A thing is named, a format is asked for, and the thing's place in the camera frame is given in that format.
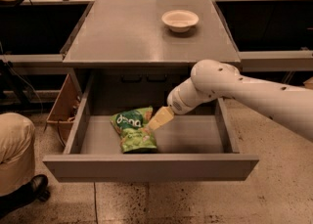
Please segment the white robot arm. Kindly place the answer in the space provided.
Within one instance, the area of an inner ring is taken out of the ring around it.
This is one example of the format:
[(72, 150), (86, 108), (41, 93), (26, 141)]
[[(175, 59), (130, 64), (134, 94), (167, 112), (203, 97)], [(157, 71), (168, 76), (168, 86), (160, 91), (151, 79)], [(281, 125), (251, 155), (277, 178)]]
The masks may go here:
[(244, 76), (236, 67), (214, 60), (197, 62), (190, 77), (176, 86), (148, 123), (160, 128), (176, 114), (186, 114), (215, 99), (232, 98), (313, 141), (313, 90)]

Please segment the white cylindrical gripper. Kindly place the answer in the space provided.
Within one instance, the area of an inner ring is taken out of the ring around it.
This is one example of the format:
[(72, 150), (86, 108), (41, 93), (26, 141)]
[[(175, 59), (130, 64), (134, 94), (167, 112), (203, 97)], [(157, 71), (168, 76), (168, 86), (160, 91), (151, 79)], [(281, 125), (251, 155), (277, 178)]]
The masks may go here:
[(186, 114), (197, 106), (217, 98), (212, 92), (202, 92), (196, 88), (191, 78), (176, 86), (167, 97), (169, 107), (161, 107), (151, 118), (148, 127), (157, 130), (174, 118), (174, 114)]

